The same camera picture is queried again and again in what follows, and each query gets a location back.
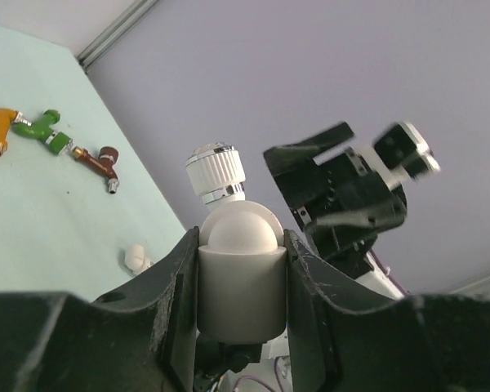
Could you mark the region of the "aluminium frame post right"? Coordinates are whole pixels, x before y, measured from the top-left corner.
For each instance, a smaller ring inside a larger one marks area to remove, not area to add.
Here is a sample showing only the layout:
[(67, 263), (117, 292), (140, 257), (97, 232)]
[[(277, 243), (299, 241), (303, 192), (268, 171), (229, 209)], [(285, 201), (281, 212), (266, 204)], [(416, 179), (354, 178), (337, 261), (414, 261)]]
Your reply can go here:
[(134, 1), (120, 16), (111, 22), (77, 56), (77, 62), (87, 74), (114, 46), (136, 27), (158, 4), (159, 0)]

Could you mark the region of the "white elbow pipe fitting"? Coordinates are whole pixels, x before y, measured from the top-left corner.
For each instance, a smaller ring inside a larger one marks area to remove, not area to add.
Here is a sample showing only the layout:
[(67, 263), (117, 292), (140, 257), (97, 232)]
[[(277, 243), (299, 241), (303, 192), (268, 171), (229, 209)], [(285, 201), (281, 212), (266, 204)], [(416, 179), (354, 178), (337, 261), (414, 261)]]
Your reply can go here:
[(154, 262), (145, 255), (145, 248), (140, 244), (132, 244), (126, 248), (123, 263), (135, 276), (154, 265)]
[(212, 211), (199, 231), (198, 330), (228, 345), (262, 344), (286, 324), (284, 233), (252, 201)]

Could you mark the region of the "grey white water faucet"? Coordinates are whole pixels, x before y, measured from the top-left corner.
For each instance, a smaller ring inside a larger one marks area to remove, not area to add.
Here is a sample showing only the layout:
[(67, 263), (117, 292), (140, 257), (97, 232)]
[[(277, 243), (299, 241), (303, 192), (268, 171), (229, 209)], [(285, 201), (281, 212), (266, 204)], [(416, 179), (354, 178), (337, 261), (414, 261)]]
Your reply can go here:
[(208, 211), (246, 198), (245, 171), (239, 152), (223, 142), (198, 147), (185, 161), (193, 187)]

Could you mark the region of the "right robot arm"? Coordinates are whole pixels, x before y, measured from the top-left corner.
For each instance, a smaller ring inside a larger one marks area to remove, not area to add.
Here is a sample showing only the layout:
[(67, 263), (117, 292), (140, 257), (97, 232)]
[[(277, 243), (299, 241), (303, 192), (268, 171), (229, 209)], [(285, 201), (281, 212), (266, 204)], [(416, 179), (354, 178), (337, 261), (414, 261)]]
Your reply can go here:
[(348, 148), (314, 164), (322, 188), (292, 212), (313, 249), (328, 264), (383, 296), (407, 291), (373, 254), (378, 236), (403, 224), (408, 203), (400, 180), (370, 148)]

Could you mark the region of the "brown water faucet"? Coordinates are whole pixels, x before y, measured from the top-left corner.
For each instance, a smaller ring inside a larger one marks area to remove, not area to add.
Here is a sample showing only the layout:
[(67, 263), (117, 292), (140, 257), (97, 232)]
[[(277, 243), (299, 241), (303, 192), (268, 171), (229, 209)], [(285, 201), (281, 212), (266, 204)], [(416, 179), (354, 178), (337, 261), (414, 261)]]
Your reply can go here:
[(109, 194), (118, 192), (120, 181), (114, 166), (118, 161), (119, 152), (114, 147), (104, 146), (100, 149), (99, 156), (94, 157), (87, 149), (77, 146), (73, 148), (71, 155), (76, 161), (81, 162), (99, 176), (105, 178)]

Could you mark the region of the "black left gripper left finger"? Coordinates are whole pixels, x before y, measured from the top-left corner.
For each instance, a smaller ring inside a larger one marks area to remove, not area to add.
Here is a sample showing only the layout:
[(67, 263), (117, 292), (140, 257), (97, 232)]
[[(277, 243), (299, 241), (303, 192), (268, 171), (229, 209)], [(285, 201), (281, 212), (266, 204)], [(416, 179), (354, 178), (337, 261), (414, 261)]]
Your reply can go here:
[(157, 264), (88, 302), (0, 293), (0, 391), (190, 391), (198, 230)]

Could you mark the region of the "green water faucet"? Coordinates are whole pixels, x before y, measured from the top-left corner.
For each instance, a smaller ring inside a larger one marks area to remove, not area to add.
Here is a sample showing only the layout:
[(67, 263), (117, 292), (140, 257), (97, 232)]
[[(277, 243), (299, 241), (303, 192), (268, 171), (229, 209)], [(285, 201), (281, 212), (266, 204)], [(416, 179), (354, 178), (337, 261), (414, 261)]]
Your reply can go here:
[(53, 128), (59, 121), (60, 113), (48, 109), (35, 121), (14, 123), (12, 131), (21, 137), (39, 140), (52, 154), (62, 155), (71, 150), (74, 142), (64, 132)]

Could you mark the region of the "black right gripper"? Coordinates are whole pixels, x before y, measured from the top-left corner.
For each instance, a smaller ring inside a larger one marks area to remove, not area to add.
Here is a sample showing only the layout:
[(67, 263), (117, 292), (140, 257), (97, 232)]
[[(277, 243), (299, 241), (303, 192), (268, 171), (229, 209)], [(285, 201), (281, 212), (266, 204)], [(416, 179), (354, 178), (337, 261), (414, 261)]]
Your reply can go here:
[(325, 261), (359, 261), (379, 234), (408, 214), (403, 177), (371, 147), (349, 148), (317, 164), (318, 155), (354, 138), (346, 122), (263, 153), (266, 166), (315, 252)]

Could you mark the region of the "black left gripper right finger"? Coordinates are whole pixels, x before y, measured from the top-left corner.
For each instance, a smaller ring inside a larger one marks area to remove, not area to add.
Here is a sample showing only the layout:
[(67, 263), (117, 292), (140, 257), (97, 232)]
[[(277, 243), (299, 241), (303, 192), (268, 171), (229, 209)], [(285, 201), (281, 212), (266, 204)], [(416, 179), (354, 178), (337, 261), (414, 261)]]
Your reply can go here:
[(284, 242), (294, 390), (490, 391), (490, 295), (392, 300)]

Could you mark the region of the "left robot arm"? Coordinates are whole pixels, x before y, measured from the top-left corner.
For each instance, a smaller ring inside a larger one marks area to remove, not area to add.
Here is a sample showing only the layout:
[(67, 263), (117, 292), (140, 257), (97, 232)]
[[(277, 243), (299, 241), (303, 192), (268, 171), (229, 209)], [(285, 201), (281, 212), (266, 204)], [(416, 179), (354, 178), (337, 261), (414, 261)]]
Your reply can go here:
[(160, 261), (88, 302), (0, 293), (0, 391), (211, 391), (281, 335), (295, 391), (490, 391), (490, 296), (405, 294), (368, 259), (399, 227), (405, 180), (440, 167), (409, 122), (374, 142), (346, 122), (264, 160), (297, 224), (246, 199), (237, 150), (186, 160), (209, 209)]

